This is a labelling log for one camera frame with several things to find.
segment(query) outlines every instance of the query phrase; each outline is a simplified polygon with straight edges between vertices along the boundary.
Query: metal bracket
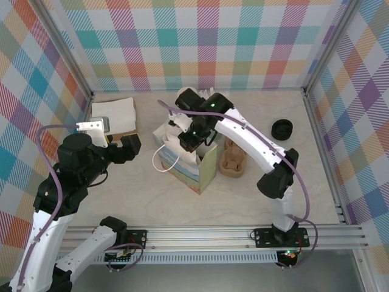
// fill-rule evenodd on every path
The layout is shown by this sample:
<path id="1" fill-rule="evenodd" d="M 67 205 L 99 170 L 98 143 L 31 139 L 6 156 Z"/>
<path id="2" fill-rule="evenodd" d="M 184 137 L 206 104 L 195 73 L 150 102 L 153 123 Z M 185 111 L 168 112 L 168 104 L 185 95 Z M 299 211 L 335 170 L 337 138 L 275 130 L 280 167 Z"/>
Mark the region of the metal bracket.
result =
<path id="1" fill-rule="evenodd" d="M 272 228 L 254 229 L 255 246 L 257 248 L 307 248 L 309 247 L 309 237 L 306 228 L 297 228 L 296 240 L 282 245 L 276 238 Z"/>
<path id="2" fill-rule="evenodd" d="M 147 241 L 147 230 L 127 230 L 127 238 L 128 243 L 137 243 L 138 245 L 142 245 L 142 247 L 146 248 L 146 241 Z M 123 248 L 122 256 L 116 257 L 112 260 L 112 262 L 123 262 L 123 261 L 130 261 L 131 259 L 131 253 L 125 253 L 125 249 Z M 105 257 L 105 261 L 107 262 L 109 260 L 109 257 Z"/>

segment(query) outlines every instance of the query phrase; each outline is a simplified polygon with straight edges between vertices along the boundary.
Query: white tissue paper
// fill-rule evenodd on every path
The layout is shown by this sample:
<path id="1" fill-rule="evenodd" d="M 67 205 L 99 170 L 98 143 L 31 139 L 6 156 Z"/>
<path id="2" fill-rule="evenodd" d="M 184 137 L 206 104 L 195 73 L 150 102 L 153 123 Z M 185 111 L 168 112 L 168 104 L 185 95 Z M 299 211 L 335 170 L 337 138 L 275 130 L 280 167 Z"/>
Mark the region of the white tissue paper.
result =
<path id="1" fill-rule="evenodd" d="M 165 124 L 166 134 L 162 136 L 162 140 L 165 143 L 165 147 L 169 148 L 176 155 L 178 155 L 187 164 L 199 165 L 200 157 L 196 155 L 196 151 L 189 153 L 180 146 L 180 140 L 178 135 L 182 133 L 182 130 L 178 127 L 173 127 L 169 124 Z"/>
<path id="2" fill-rule="evenodd" d="M 105 135 L 134 131 L 136 129 L 134 99 L 129 97 L 113 102 L 93 103 L 92 117 L 108 117 L 110 131 Z"/>

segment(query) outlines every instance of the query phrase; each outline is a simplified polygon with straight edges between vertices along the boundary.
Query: marble surface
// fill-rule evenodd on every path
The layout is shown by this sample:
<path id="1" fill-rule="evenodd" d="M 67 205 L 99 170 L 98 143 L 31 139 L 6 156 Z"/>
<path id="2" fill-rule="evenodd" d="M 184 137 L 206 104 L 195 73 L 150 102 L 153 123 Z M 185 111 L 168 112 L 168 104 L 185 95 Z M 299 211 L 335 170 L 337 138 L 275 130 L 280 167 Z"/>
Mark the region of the marble surface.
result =
<path id="1" fill-rule="evenodd" d="M 136 103 L 137 126 L 142 141 L 140 153 L 131 162 L 109 166 L 109 178 L 104 184 L 89 189 L 89 196 L 81 203 L 73 226 L 95 226 L 108 215 L 132 226 L 271 224 L 269 199 L 256 188 L 263 171 L 252 158 L 248 158 L 243 177 L 228 178 L 217 170 L 214 180 L 198 195 L 173 175 L 157 172 L 151 164 L 156 150 L 152 132 L 167 118 L 167 111 L 157 104 L 157 99 L 174 105 L 176 93 L 99 93 L 96 101 L 125 97 L 134 97 Z M 291 138 L 277 143 L 286 149 L 294 147 L 300 154 L 297 169 L 311 200 L 309 219 L 320 224 L 338 223 L 300 92 L 230 91 L 228 98 L 253 126 L 268 137 L 271 137 L 271 125 L 276 120 L 289 119 L 294 124 Z M 217 142 L 221 145 L 221 154 L 224 138 Z M 296 179 L 293 190 L 296 215 L 303 216 L 305 199 Z"/>

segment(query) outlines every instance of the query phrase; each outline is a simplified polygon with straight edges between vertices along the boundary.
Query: beige plastic object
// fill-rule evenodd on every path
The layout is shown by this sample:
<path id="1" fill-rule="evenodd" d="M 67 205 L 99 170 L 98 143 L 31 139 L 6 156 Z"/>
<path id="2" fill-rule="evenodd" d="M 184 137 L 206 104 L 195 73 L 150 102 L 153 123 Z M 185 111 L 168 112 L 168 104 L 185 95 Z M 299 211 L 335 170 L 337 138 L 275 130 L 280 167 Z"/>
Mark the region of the beige plastic object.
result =
<path id="1" fill-rule="evenodd" d="M 247 165 L 246 152 L 229 138 L 225 139 L 224 148 L 226 150 L 219 161 L 220 173 L 230 178 L 240 178 Z"/>

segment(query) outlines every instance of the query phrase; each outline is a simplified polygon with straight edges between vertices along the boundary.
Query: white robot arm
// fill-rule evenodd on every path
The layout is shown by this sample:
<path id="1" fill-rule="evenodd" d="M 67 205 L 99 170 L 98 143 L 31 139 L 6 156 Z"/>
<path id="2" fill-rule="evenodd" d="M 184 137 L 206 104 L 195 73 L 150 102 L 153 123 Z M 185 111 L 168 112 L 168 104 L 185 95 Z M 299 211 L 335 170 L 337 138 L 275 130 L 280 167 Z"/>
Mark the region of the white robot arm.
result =
<path id="1" fill-rule="evenodd" d="M 221 94 L 215 93 L 206 100 L 188 88 L 176 100 L 179 109 L 159 103 L 169 110 L 170 125 L 181 128 L 178 138 L 186 151 L 194 151 L 214 130 L 230 138 L 256 161 L 265 172 L 257 186 L 273 206 L 273 227 L 280 232 L 281 241 L 288 241 L 298 224 L 291 218 L 295 212 L 290 189 L 294 173 L 284 160 L 295 167 L 298 153 L 270 141 Z"/>
<path id="2" fill-rule="evenodd" d="M 95 123 L 101 129 L 100 135 L 96 135 L 101 138 L 104 137 L 102 122 L 79 123 L 78 127 L 90 130 L 88 127 Z M 88 187 L 94 186 L 92 183 L 101 174 L 108 176 L 110 163 L 131 161 L 140 150 L 138 135 L 122 137 L 123 146 L 120 148 L 106 142 L 101 147 L 96 146 L 98 143 L 92 140 L 93 136 L 75 133 L 66 137 L 58 147 L 59 163 L 52 169 L 55 177 L 51 173 L 38 187 L 33 204 L 33 226 L 22 262 L 10 283 L 1 286 L 0 291 L 70 291 L 72 284 L 96 256 L 114 245 L 134 245 L 128 243 L 127 224 L 107 217 L 89 239 L 65 258 L 55 261 L 66 229 L 81 201 L 88 195 Z"/>

